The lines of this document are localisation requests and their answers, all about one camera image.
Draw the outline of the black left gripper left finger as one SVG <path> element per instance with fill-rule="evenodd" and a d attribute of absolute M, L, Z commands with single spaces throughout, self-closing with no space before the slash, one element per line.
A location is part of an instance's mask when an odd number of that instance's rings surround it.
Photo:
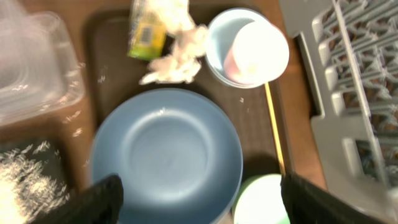
<path fill-rule="evenodd" d="M 37 217 L 32 224 L 117 224 L 123 198 L 122 181 L 113 174 L 58 208 Z"/>

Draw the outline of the dark blue plate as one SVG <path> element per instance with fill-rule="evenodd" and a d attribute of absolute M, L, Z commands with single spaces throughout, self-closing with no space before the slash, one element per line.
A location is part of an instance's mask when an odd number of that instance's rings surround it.
<path fill-rule="evenodd" d="M 94 183 L 121 179 L 119 223 L 216 223 L 238 194 L 243 150 L 211 100 L 161 88 L 125 101 L 102 122 L 90 170 Z"/>

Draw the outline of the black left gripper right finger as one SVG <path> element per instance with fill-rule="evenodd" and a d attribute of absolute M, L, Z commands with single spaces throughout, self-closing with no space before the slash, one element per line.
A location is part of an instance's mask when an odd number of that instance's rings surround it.
<path fill-rule="evenodd" d="M 388 223 L 386 196 L 375 185 L 334 177 L 324 190 L 296 173 L 282 175 L 282 202 L 291 223 Z"/>

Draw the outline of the yellow green wrapper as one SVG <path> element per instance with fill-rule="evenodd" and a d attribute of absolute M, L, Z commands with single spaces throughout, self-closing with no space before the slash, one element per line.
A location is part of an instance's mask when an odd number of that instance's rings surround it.
<path fill-rule="evenodd" d="M 150 0 L 135 0 L 131 3 L 129 57 L 153 60 L 162 55 L 167 32 L 156 3 Z"/>

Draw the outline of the white tissue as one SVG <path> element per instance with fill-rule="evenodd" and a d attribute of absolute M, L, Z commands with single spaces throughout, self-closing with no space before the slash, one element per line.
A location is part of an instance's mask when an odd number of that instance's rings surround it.
<path fill-rule="evenodd" d="M 149 2 L 150 12 L 165 26 L 167 35 L 174 41 L 170 52 L 153 59 L 149 72 L 140 80 L 140 85 L 150 83 L 192 83 L 201 69 L 199 58 L 205 55 L 208 42 L 208 28 L 197 25 L 190 15 L 189 2 L 181 0 L 153 0 Z"/>

